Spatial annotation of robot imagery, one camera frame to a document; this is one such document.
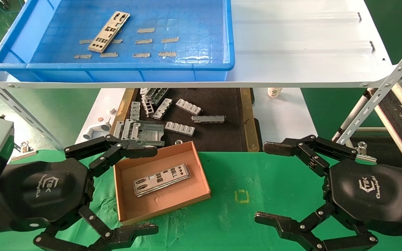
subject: metal bolt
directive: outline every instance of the metal bolt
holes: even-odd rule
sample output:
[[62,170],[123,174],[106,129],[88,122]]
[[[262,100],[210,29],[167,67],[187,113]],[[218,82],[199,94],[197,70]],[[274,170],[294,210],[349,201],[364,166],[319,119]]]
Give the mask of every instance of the metal bolt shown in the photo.
[[364,141],[360,141],[358,142],[358,147],[360,149],[367,149],[367,143],[365,143]]

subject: logo on robotic hand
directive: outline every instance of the logo on robotic hand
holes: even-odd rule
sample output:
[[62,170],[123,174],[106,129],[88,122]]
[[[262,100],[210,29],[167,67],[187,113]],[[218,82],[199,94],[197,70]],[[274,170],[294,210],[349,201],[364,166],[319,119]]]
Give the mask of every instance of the logo on robotic hand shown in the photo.
[[359,179],[359,188],[364,190],[365,192],[371,192],[376,190],[376,198],[381,198],[381,193],[379,191],[379,183],[375,176],[372,176],[372,180],[370,181],[368,178],[361,177]]
[[41,189],[46,188],[45,192],[52,192],[52,188],[57,186],[57,183],[59,181],[59,178],[56,178],[55,176],[52,176],[50,178],[45,178],[47,174],[44,174],[40,181],[38,181],[38,186],[37,186],[37,193],[35,195],[35,198],[40,197]]

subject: green table surface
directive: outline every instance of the green table surface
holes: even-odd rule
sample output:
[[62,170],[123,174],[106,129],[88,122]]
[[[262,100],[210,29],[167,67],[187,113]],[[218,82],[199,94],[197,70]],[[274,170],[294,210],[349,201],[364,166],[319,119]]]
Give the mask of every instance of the green table surface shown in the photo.
[[[159,233],[138,237],[131,251],[303,250],[297,243],[280,239],[274,228],[256,224],[254,214],[264,211],[296,220],[305,218],[324,203],[323,178],[295,157],[220,152],[201,152],[199,156],[212,198],[150,219],[149,222],[159,226]],[[23,161],[63,159],[62,152],[43,150]],[[120,226],[112,169],[95,180],[95,187],[91,209],[109,227]],[[40,230],[0,233],[0,250],[40,250],[32,244],[39,233]],[[322,223],[314,233],[321,239],[354,235],[334,218]],[[402,251],[402,237],[375,235],[379,243],[373,251]],[[98,238],[97,233],[82,220],[57,237],[83,245],[90,245]]]

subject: white metal shelf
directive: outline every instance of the white metal shelf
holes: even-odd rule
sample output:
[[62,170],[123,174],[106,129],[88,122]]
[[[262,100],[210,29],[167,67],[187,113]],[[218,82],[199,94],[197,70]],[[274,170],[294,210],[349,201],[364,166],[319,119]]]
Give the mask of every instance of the white metal shelf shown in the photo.
[[394,69],[364,0],[232,0],[232,16],[236,65],[225,82],[0,81],[42,89],[348,88],[379,81]]

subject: cardboard box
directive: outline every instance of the cardboard box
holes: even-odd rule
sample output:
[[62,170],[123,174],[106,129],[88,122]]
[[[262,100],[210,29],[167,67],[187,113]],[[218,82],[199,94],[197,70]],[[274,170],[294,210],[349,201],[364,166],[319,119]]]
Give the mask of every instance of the cardboard box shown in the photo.
[[[180,164],[190,178],[150,194],[136,197],[133,181]],[[206,175],[192,141],[158,149],[152,158],[124,159],[114,166],[119,221],[134,224],[211,197]]]

